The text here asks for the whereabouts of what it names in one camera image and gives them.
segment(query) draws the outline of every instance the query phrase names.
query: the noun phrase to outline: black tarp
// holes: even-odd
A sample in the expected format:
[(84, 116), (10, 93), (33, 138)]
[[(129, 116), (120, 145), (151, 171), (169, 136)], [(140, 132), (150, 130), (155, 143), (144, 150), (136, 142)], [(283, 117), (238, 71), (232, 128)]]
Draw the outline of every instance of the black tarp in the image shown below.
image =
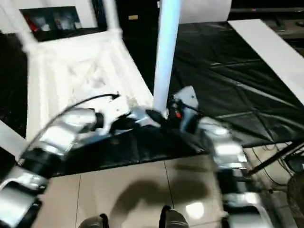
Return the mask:
[[(38, 40), (98, 29), (38, 33)], [(1, 120), (22, 136), (26, 120), (26, 57), (14, 36), (1, 42)], [(153, 91), (157, 29), (125, 29), (124, 42)], [(227, 122), (244, 147), (304, 138), (304, 107), (267, 64), (227, 23), (180, 25), (170, 93), (193, 86), (199, 108)], [(77, 150), (58, 175), (196, 154), (176, 137), (145, 127)]]

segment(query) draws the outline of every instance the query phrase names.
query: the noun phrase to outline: white cylinder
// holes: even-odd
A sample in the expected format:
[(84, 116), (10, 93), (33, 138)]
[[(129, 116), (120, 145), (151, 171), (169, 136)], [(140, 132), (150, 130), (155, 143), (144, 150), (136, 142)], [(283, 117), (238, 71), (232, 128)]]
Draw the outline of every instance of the white cylinder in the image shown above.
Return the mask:
[(163, 113), (167, 106), (181, 0), (162, 0), (161, 3), (153, 96), (154, 108)]

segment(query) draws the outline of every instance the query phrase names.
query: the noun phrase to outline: white panel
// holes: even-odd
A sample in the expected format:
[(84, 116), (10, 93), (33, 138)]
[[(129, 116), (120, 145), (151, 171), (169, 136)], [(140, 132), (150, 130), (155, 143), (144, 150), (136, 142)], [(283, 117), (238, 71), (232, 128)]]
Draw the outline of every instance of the white panel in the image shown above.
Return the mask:
[(259, 19), (229, 24), (304, 104), (304, 58)]
[(231, 0), (183, 0), (180, 24), (226, 21)]

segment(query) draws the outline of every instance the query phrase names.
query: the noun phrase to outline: black cable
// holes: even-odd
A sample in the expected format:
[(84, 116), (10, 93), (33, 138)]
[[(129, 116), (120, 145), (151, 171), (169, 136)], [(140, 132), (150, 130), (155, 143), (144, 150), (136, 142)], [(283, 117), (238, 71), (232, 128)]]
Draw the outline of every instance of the black cable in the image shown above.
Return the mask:
[[(276, 147), (276, 150), (277, 150), (277, 151), (280, 150), (279, 147), (277, 146), (277, 144), (275, 144), (275, 147)], [(286, 172), (288, 172), (288, 174), (290, 175), (290, 177), (292, 177), (293, 174), (288, 170), (288, 168), (287, 168), (287, 166), (286, 166), (286, 164), (285, 164), (285, 162), (284, 162), (284, 159), (283, 159), (283, 158), (280, 158), (280, 159), (278, 160), (278, 162), (279, 162), (279, 164), (282, 166), (282, 168), (285, 169)]]
[(290, 177), (292, 177), (292, 173), (287, 169), (287, 167), (284, 165), (284, 161), (282, 159), (278, 160), (279, 164), (282, 166), (283, 169), (286, 170), (286, 172), (288, 172), (288, 174), (290, 175)]
[(91, 101), (91, 100), (95, 100), (95, 99), (98, 99), (98, 98), (101, 98), (101, 97), (108, 97), (108, 96), (111, 96), (112, 99), (116, 99), (118, 98), (120, 95), (117, 95), (117, 94), (102, 94), (102, 95), (97, 95), (97, 96), (92, 96), (90, 98), (87, 98), (87, 99), (84, 99), (82, 101), (79, 101), (75, 104), (72, 104), (68, 107), (66, 107), (62, 112), (60, 112), (59, 114), (57, 114), (55, 117), (53, 117), (46, 125), (44, 128), (42, 128), (37, 134), (36, 136), (34, 137), (34, 139), (28, 144), (28, 146), (26, 147), (25, 151), (29, 150), (30, 147), (33, 145), (33, 143), (40, 137), (40, 135), (57, 119), (59, 118), (60, 116), (62, 116), (63, 114), (65, 114), (66, 112), (70, 111), (71, 109), (75, 108), (76, 106), (78, 105), (81, 105), (87, 101)]
[[(253, 148), (252, 148), (252, 151), (253, 151), (254, 155), (256, 156), (256, 158), (260, 161), (260, 163), (262, 163), (261, 159), (260, 159), (260, 158), (258, 157), (258, 155), (255, 153), (255, 151), (254, 151)], [(267, 173), (266, 169), (265, 169), (265, 168), (263, 168), (263, 169), (264, 169), (264, 172), (265, 172), (265, 174), (267, 175), (267, 177), (268, 177), (274, 184), (276, 184), (276, 185), (278, 185), (278, 186), (286, 186), (286, 184), (280, 184), (280, 183), (276, 182), (274, 179), (272, 179), (272, 178), (269, 176), (269, 174)]]
[(262, 146), (262, 148), (263, 148), (264, 151), (272, 151), (275, 147), (277, 148), (277, 146), (274, 145), (273, 148), (269, 149), (268, 145)]

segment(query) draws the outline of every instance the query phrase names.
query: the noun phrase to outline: beige floor tile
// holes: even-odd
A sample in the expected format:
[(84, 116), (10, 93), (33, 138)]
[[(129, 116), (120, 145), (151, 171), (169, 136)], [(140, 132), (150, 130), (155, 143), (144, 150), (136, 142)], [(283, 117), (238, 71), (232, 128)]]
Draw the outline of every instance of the beige floor tile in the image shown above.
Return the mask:
[(220, 222), (211, 222), (205, 224), (199, 224), (190, 228), (220, 228)]
[[(259, 146), (254, 148), (246, 148), (244, 151), (247, 154), (251, 164), (256, 167), (261, 163), (261, 161), (264, 162), (274, 155), (277, 152), (277, 149), (273, 145), (269, 145), (267, 147)], [(287, 184), (288, 180), (290, 179), (290, 174), (281, 166), (279, 161), (276, 161), (258, 172), (259, 177), (267, 188), (276, 187), (276, 184), (272, 182), (266, 172), (275, 182), (279, 184)]]
[(222, 208), (214, 173), (189, 159), (165, 161), (174, 208), (185, 216), (190, 226), (219, 221)]
[(298, 228), (288, 207), (279, 208), (278, 214), (284, 228)]
[(275, 191), (271, 194), (272, 201), (276, 208), (288, 206), (286, 193), (282, 191)]
[(189, 170), (191, 168), (202, 172), (215, 170), (215, 164), (210, 155), (197, 155), (187, 158), (166, 160), (165, 164), (167, 167), (175, 167), (179, 170)]
[(75, 228), (79, 181), (79, 174), (51, 180), (34, 228)]
[(171, 205), (164, 162), (81, 174), (77, 225), (106, 213), (110, 227), (156, 228), (164, 205)]

